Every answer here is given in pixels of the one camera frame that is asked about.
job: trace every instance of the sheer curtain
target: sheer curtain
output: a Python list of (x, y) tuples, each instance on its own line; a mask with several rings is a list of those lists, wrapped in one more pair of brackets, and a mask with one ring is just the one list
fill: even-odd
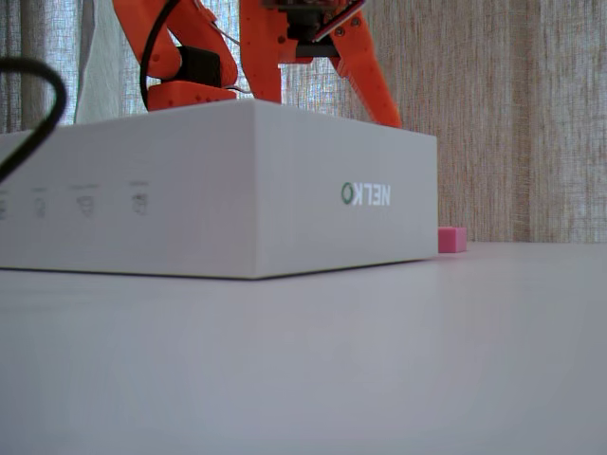
[[(205, 4), (238, 38), (238, 1)], [(441, 225), (477, 241), (607, 242), (606, 2), (373, 0), (365, 14), (403, 126), (438, 137)], [(144, 111), (110, 0), (0, 0), (0, 52), (62, 72), (64, 123)], [(285, 68), (283, 89), (286, 103), (368, 120), (327, 61)], [(52, 101), (18, 77), (0, 91), (0, 132)]]

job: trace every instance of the white table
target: white table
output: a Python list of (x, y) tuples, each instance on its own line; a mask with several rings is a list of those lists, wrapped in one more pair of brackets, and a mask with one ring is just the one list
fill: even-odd
[(607, 246), (265, 282), (0, 272), (0, 453), (607, 453)]

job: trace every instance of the printed icon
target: printed icon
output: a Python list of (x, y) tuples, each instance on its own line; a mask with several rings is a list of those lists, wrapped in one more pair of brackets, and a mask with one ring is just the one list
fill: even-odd
[(133, 196), (133, 211), (141, 216), (147, 215), (148, 213), (148, 195), (147, 194), (135, 194)]
[(95, 199), (93, 199), (93, 196), (80, 196), (76, 201), (78, 202), (80, 211), (86, 218), (93, 216), (95, 212)]
[(34, 201), (34, 211), (37, 218), (46, 217), (46, 201), (42, 197), (38, 197)]

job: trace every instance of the orange plastic part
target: orange plastic part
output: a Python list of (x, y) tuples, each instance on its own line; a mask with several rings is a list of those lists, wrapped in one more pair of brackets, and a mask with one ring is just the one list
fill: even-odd
[(371, 119), (400, 128), (398, 108), (375, 56), (373, 39), (361, 13), (333, 30), (331, 38), (340, 57), (331, 59), (340, 76), (347, 78)]
[[(141, 60), (148, 34), (165, 0), (113, 0), (114, 8), (133, 51)], [(349, 2), (335, 0), (339, 12)], [(186, 46), (204, 48), (220, 57), (222, 85), (237, 80), (237, 66), (226, 43), (213, 26), (215, 17), (197, 0), (182, 0), (162, 29), (152, 59), (149, 75), (171, 79), (181, 60), (169, 30)], [(282, 102), (280, 64), (310, 64), (311, 58), (297, 58), (297, 42), (287, 38), (286, 14), (269, 9), (261, 0), (240, 0), (241, 63), (253, 96), (257, 99)], [(331, 59), (340, 76), (347, 78), (377, 123), (399, 128), (398, 108), (392, 100), (388, 84), (377, 63), (371, 33), (359, 12), (331, 32), (331, 39), (340, 56)], [(172, 106), (232, 100), (236, 95), (227, 90), (193, 82), (165, 82), (150, 88), (151, 110)]]
[(202, 83), (174, 81), (153, 85), (148, 91), (148, 109), (158, 111), (201, 102), (235, 100), (236, 94), (225, 88)]
[[(141, 63), (143, 48), (150, 30), (166, 0), (113, 0), (120, 25), (133, 52)], [(150, 59), (148, 75), (171, 79), (181, 66), (181, 56), (169, 30), (184, 46), (204, 48), (219, 55), (221, 83), (234, 85), (238, 67), (221, 33), (213, 26), (215, 16), (194, 0), (180, 1), (160, 31)]]
[[(259, 0), (240, 0), (241, 61), (253, 96), (281, 102), (279, 64), (309, 64), (297, 59), (297, 42), (286, 38), (286, 15), (260, 6)], [(347, 78), (372, 120), (400, 128), (398, 108), (377, 63), (371, 33), (361, 13), (331, 33), (340, 54), (331, 59), (338, 74)]]

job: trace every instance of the black cable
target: black cable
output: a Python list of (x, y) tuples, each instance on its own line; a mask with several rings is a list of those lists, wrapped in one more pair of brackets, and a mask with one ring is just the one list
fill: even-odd
[(26, 57), (0, 58), (0, 73), (31, 74), (49, 82), (55, 89), (55, 103), (48, 116), (17, 149), (0, 164), (0, 184), (19, 166), (30, 158), (36, 149), (50, 136), (64, 114), (67, 92), (61, 76), (52, 68), (37, 60)]
[(156, 44), (156, 40), (164, 23), (167, 22), (169, 15), (173, 12), (173, 9), (175, 9), (178, 3), (179, 0), (168, 0), (164, 7), (162, 7), (160, 14), (152, 26), (152, 30), (150, 30), (148, 39), (145, 42), (145, 47), (143, 48), (141, 66), (139, 67), (139, 91), (141, 92), (141, 99), (143, 100), (143, 105), (146, 109), (148, 108), (148, 68), (150, 67), (152, 52), (154, 52), (154, 45)]

